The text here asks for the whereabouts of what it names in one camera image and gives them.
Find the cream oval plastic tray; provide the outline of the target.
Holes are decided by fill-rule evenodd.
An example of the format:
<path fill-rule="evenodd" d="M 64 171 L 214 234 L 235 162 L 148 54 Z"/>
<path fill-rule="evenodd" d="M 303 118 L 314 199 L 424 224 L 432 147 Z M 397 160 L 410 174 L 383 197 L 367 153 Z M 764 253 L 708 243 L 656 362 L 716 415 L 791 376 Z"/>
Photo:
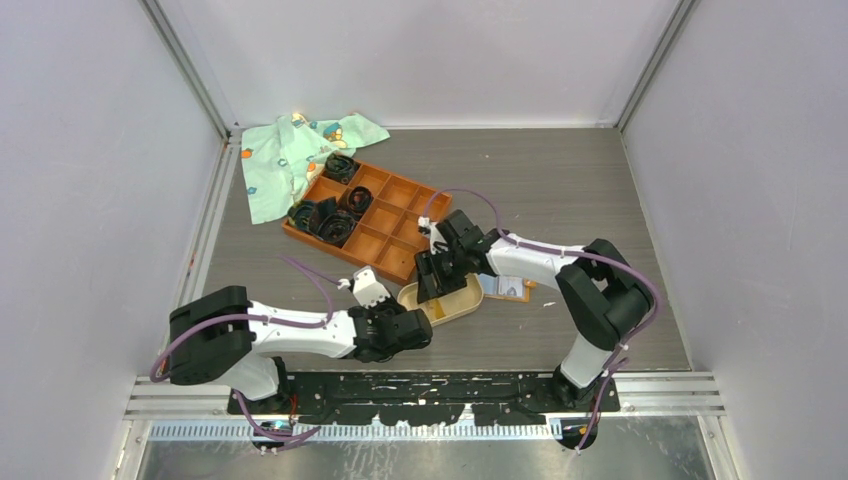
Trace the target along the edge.
<path fill-rule="evenodd" d="M 443 297 L 436 298 L 441 300 L 446 312 L 450 315 L 449 321 L 473 313 L 479 308 L 483 301 L 484 295 L 477 275 L 469 274 L 466 276 L 466 280 L 467 285 L 464 288 Z M 417 282 L 404 286 L 397 295 L 397 301 L 408 310 L 421 309 L 429 320 L 427 307 L 428 301 L 419 303 L 416 300 L 417 286 Z"/>

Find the gold VIP credit card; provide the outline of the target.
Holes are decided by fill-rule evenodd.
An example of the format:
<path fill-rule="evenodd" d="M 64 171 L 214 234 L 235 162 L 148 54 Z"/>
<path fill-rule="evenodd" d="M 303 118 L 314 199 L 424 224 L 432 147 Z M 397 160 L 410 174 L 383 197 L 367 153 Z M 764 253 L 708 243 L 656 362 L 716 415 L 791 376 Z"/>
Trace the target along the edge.
<path fill-rule="evenodd" d="M 428 318 L 433 326 L 439 325 L 450 320 L 450 315 L 446 312 L 440 299 L 432 299 L 427 302 Z"/>

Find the orange leather card holder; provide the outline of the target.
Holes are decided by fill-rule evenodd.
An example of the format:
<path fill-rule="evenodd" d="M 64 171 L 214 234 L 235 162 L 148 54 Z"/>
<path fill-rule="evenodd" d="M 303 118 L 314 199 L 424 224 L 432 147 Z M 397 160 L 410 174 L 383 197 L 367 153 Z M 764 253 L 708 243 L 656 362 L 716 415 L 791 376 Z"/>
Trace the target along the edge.
<path fill-rule="evenodd" d="M 490 276 L 478 274 L 483 295 L 487 298 L 528 303 L 537 283 L 515 276 Z"/>

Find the silver VIP credit card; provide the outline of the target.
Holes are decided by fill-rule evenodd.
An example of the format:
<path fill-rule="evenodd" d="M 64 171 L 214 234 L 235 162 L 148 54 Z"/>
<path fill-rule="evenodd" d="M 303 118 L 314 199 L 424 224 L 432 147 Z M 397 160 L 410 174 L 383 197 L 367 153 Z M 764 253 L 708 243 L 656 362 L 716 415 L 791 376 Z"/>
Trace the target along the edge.
<path fill-rule="evenodd" d="M 509 299 L 523 299 L 526 296 L 525 280 L 515 276 L 498 276 L 496 293 Z"/>

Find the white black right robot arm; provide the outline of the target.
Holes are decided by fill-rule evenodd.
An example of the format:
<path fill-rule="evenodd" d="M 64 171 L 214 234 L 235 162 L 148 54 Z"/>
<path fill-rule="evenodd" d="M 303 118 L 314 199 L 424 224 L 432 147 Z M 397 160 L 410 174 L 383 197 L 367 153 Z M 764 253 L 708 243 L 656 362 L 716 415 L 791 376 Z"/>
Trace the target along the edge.
<path fill-rule="evenodd" d="M 603 239 L 584 247 L 532 242 L 497 228 L 484 232 L 461 210 L 439 222 L 421 216 L 418 230 L 429 242 L 415 256 L 420 303 L 464 288 L 471 274 L 518 277 L 560 292 L 577 329 L 554 371 L 556 400 L 567 410 L 592 400 L 616 348 L 656 305 L 647 280 Z"/>

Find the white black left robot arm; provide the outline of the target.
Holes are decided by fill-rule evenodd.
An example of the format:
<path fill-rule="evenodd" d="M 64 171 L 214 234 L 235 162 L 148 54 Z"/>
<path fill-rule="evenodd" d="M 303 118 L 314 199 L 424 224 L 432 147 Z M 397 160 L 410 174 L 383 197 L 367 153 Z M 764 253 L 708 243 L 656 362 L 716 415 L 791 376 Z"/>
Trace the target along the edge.
<path fill-rule="evenodd" d="M 243 286 L 224 287 L 173 310 L 169 333 L 155 379 L 180 386 L 225 385 L 269 413 L 290 403 L 284 371 L 289 353 L 383 362 L 423 349 L 433 337 L 422 310 L 409 310 L 393 298 L 320 313 L 251 301 Z"/>

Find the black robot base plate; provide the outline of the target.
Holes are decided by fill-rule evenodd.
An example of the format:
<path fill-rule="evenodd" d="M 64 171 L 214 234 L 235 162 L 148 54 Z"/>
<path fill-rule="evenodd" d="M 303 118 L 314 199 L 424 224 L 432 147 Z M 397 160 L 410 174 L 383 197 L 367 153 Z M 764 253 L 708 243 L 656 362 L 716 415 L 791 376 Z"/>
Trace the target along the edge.
<path fill-rule="evenodd" d="M 540 424 L 554 413 L 617 412 L 613 383 L 572 400 L 550 373 L 295 372 L 280 395 L 247 401 L 254 416 L 295 417 L 308 425 L 453 425 L 470 410 L 477 426 Z"/>

